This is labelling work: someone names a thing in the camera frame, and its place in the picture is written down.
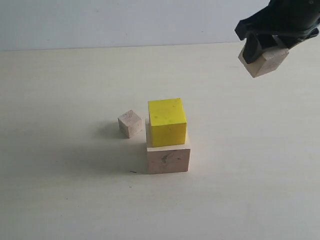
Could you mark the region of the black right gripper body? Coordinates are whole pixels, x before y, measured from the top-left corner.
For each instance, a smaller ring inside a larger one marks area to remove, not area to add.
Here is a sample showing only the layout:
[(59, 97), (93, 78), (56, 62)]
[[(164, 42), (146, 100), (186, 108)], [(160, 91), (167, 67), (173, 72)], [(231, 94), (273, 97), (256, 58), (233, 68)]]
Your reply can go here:
[(266, 7), (242, 19), (235, 27), (238, 38), (262, 49), (276, 46), (274, 37), (291, 49), (296, 44), (320, 34), (318, 0), (271, 0)]

